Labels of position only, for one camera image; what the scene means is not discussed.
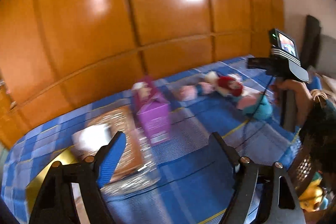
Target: purple carton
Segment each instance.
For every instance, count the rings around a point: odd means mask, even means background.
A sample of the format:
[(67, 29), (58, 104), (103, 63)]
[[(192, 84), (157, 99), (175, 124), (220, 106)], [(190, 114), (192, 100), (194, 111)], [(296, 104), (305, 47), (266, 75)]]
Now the purple carton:
[(157, 145), (169, 140), (169, 102), (152, 78), (145, 76), (133, 85), (132, 91), (134, 109), (149, 143)]

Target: human hand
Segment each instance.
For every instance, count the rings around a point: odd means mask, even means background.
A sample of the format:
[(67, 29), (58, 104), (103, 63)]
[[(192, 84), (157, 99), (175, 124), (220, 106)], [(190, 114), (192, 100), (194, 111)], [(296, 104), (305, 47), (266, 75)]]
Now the human hand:
[(313, 108), (313, 98), (304, 83), (295, 80), (282, 81), (277, 78), (274, 85), (271, 85), (271, 90), (274, 92), (274, 100), (279, 105), (279, 92), (281, 90), (292, 90), (295, 93), (295, 101), (297, 106), (296, 122), (298, 126), (302, 126), (311, 109)]

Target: transparent plastic packaging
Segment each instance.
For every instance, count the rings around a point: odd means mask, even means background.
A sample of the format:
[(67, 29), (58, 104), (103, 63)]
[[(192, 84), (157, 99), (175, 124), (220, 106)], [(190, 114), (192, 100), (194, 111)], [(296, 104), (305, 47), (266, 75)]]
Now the transparent plastic packaging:
[[(106, 129), (110, 135), (109, 139), (106, 138)], [(87, 137), (88, 131), (90, 131), (91, 139)], [(128, 106), (122, 106), (94, 118), (88, 123), (87, 128), (75, 133), (73, 135), (75, 144), (73, 152), (80, 159), (89, 155), (94, 156), (102, 145), (106, 145), (113, 138), (117, 131), (125, 133), (126, 148), (110, 183), (101, 189), (102, 193), (122, 195), (154, 185), (159, 181), (160, 175), (153, 160), (151, 147), (142, 134), (142, 129), (135, 128), (133, 116)], [(83, 136), (87, 139), (86, 143), (83, 142)]]

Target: camera screen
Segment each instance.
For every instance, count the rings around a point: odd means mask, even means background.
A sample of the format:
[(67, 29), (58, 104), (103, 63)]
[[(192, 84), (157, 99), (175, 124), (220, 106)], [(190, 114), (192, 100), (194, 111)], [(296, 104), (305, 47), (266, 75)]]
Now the camera screen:
[(288, 37), (285, 37), (281, 33), (279, 34), (279, 39), (280, 39), (281, 48), (296, 57), (294, 42), (290, 40)]

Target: checkered cloth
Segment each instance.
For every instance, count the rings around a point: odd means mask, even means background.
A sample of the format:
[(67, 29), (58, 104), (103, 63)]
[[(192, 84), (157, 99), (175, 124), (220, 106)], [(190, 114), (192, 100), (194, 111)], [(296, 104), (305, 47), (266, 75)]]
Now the checkered cloth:
[[(161, 180), (126, 196), (105, 196), (117, 223), (218, 223), (232, 197), (234, 181), (229, 175), (226, 178), (216, 175), (207, 145), (211, 132), (224, 136), (226, 143), (240, 155), (245, 139), (244, 154), (257, 163), (271, 165), (280, 160), (286, 167), (291, 164), (300, 141), (278, 125), (276, 109), (272, 118), (249, 123), (243, 138), (242, 124), (246, 117), (229, 98), (215, 92), (179, 102), (172, 93), (182, 85), (198, 83), (203, 73), (211, 70), (220, 75), (237, 73), (244, 85), (262, 91), (270, 78), (262, 70), (246, 69), (247, 57), (216, 62), (155, 81), (172, 110), (171, 140), (152, 148)], [(4, 165), (1, 197), (20, 223), (29, 221), (26, 186), (62, 149), (73, 145), (71, 135), (84, 129), (90, 119), (130, 104), (131, 91), (125, 90), (42, 124), (17, 141)], [(255, 218), (259, 197), (257, 191), (247, 223)]]

